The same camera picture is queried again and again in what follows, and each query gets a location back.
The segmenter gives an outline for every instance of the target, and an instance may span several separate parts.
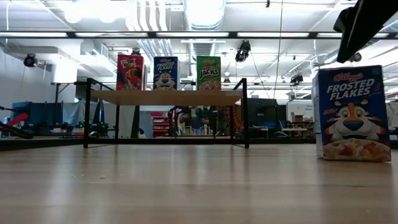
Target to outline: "white ceiling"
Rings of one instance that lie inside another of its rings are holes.
[[[184,30],[183,12],[176,10],[182,8],[182,1],[165,0],[166,21],[169,30]],[[265,1],[260,0],[226,0],[226,10],[223,20],[223,30],[245,30],[245,31],[333,31],[333,24],[338,17],[340,11],[349,6],[353,6],[355,1],[338,1],[338,0],[285,0],[283,5],[283,16],[281,19],[281,0],[272,0],[270,8],[265,7]],[[6,9],[9,1],[0,1],[0,30],[7,29]],[[123,10],[126,1],[115,2],[114,9]],[[9,5],[8,25],[9,30],[78,30],[78,31],[101,31],[101,30],[128,30],[125,25],[125,18],[121,17],[110,24],[101,22],[98,18],[83,18],[79,23],[69,24],[64,19],[63,9],[65,5],[70,4],[69,0],[20,0],[12,1]],[[147,7],[147,23],[149,24],[149,6]],[[387,24],[398,19],[398,15],[394,16]],[[138,47],[136,40],[115,40],[103,39],[95,40],[104,43],[109,48],[125,47],[131,49]],[[9,44],[17,44],[23,46],[54,46],[69,55],[79,56],[80,44],[82,40],[58,39],[58,40],[33,40],[33,39],[17,39],[9,40]],[[262,77],[262,81],[274,83],[276,76],[280,77],[286,74],[291,68],[305,60],[311,55],[324,55],[338,49],[339,40],[250,40],[252,54],[245,61],[243,68],[237,68],[234,62],[235,50],[239,46],[241,40],[226,40],[225,44],[218,44],[216,55],[222,57],[223,71],[228,67],[231,77],[249,77],[254,80],[258,76]],[[181,74],[183,77],[188,75],[188,48],[186,44],[181,44],[180,40],[171,40],[174,55],[178,56],[181,61]],[[370,55],[377,55],[383,51],[389,50],[398,45],[398,40],[382,40],[374,46],[361,51],[364,58],[371,58]],[[117,53],[115,50],[111,52],[111,59],[115,59]],[[273,64],[277,60],[278,52],[280,57],[279,63]],[[371,60],[363,60],[362,65],[378,63],[388,65],[398,62],[397,51]],[[311,82],[309,69],[310,62],[305,62],[300,70],[304,75],[304,82]],[[389,71],[386,77],[398,75],[398,70]],[[112,81],[109,76],[104,77],[104,81]]]

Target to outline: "tony the tiger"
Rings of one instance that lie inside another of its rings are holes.
[[[338,112],[334,118],[326,122],[324,144],[351,138],[384,143],[382,137],[386,134],[386,128],[380,119],[366,111],[365,106],[368,103],[367,99],[363,99],[359,104],[342,104],[335,101]]]

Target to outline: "ceiling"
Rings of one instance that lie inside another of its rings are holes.
[[[107,0],[97,0],[97,4],[90,8],[91,11],[102,12],[100,6]],[[146,21],[149,25],[150,4],[146,2]],[[140,0],[138,0],[137,16],[141,15]],[[260,0],[226,0],[223,25],[221,30],[243,30],[243,31],[296,31],[296,32],[333,32],[333,24],[340,11],[344,8],[353,6],[356,1],[339,0],[272,0],[269,8],[266,8],[266,1]],[[83,17],[78,23],[68,23],[65,20],[66,7],[71,4],[69,0],[20,0],[20,1],[0,1],[0,29],[7,30],[76,30],[76,31],[127,31],[125,17],[132,14],[126,7],[128,1],[112,1],[108,7],[117,12],[117,19],[112,23],[104,23],[98,17]],[[168,30],[185,30],[185,18],[182,11],[183,4],[179,0],[165,0],[166,5],[166,25]],[[398,20],[396,14],[386,25]],[[135,39],[96,39],[96,44],[104,44],[110,49],[109,59],[115,61],[119,52],[126,54],[132,48],[139,47]],[[223,73],[228,71],[232,82],[236,82],[242,77],[248,78],[248,82],[272,83],[289,82],[290,76],[294,74],[294,68],[304,77],[305,83],[312,81],[315,72],[313,62],[323,61],[326,54],[338,49],[339,40],[275,40],[275,39],[252,39],[251,54],[244,63],[244,67],[237,67],[234,61],[236,49],[241,40],[226,39],[225,44],[217,44],[215,55],[222,58],[221,64]],[[14,39],[9,40],[9,45],[18,46],[47,46],[57,47],[63,52],[74,58],[80,57],[80,44],[83,40],[78,39]],[[182,44],[181,40],[171,40],[172,50],[180,60],[180,74],[182,78],[193,78],[190,74],[190,56],[188,44]],[[388,72],[385,72],[386,82],[396,82],[398,79],[398,51],[393,47],[398,46],[398,40],[381,40],[374,45],[360,51],[363,60],[358,63],[346,63],[344,66],[354,65],[391,65]],[[101,63],[88,64],[89,67],[101,66]],[[343,66],[334,63],[331,66]],[[104,82],[113,82],[111,75],[102,75],[102,72],[93,73],[92,70],[85,70],[78,75],[81,77],[95,77]],[[277,97],[284,97],[290,90],[278,90]],[[307,88],[301,91],[309,93]],[[266,96],[264,90],[256,93]]]

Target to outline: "light wood floor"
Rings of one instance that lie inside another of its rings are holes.
[[[0,223],[398,223],[393,161],[323,161],[308,144],[3,151]]]

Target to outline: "silver duct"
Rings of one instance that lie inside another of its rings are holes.
[[[391,24],[389,24],[388,26],[385,26],[385,28],[381,29],[381,32],[397,32],[398,30],[398,20],[392,22]],[[370,40],[367,44],[365,44],[365,46],[362,48],[366,48],[369,47],[370,45],[373,45],[377,42],[379,42],[380,40]],[[338,49],[332,51],[331,53],[327,54],[324,58],[323,61],[327,61],[329,60],[330,62],[328,63],[335,63],[337,60],[337,54],[338,54]]]
[[[226,0],[184,0],[186,30],[218,31],[223,25]],[[214,55],[216,44],[190,44],[191,60]]]

